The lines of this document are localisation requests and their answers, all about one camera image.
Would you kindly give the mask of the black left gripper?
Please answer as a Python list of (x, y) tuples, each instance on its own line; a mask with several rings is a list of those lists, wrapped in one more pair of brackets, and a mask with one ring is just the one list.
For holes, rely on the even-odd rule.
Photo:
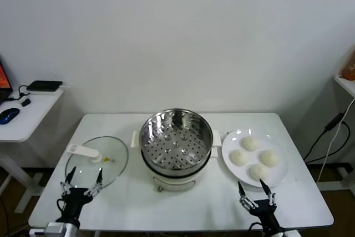
[(91, 188), (72, 188), (71, 181), (75, 171), (76, 167), (65, 176), (64, 182), (60, 182), (63, 196), (59, 201), (64, 203), (63, 208), (59, 208), (61, 213), (59, 218), (60, 223), (79, 224), (79, 217), (83, 206), (90, 203), (93, 200), (92, 196), (97, 196), (103, 187), (103, 170), (99, 168), (96, 182)]

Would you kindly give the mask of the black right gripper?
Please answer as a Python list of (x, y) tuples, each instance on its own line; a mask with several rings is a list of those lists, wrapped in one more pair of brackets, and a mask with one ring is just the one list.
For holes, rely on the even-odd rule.
[(255, 202), (246, 196), (242, 184), (238, 181), (239, 202), (252, 216), (256, 216), (262, 225), (264, 233), (279, 233), (280, 225), (274, 215), (276, 210), (275, 193), (271, 191), (269, 186), (262, 180), (259, 179), (265, 194), (268, 197), (264, 200), (256, 200)]

